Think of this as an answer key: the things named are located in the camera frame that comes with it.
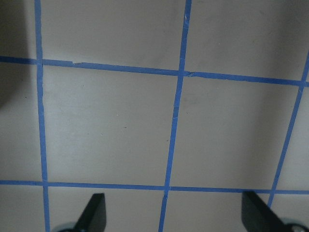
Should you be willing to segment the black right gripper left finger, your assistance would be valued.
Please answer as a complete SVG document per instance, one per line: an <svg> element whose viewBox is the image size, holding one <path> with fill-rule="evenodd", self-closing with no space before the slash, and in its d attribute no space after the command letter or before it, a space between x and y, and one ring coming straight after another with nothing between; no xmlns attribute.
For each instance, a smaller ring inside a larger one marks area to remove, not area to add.
<svg viewBox="0 0 309 232"><path fill-rule="evenodd" d="M87 206L73 227L75 232L103 232L107 224L104 193L91 196Z"/></svg>

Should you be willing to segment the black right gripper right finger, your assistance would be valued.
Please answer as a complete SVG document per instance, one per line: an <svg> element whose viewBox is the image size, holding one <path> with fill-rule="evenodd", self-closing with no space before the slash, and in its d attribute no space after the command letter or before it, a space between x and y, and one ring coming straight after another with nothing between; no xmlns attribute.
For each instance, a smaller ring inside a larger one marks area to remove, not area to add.
<svg viewBox="0 0 309 232"><path fill-rule="evenodd" d="M284 223L254 191L242 193L241 221L247 232L285 231Z"/></svg>

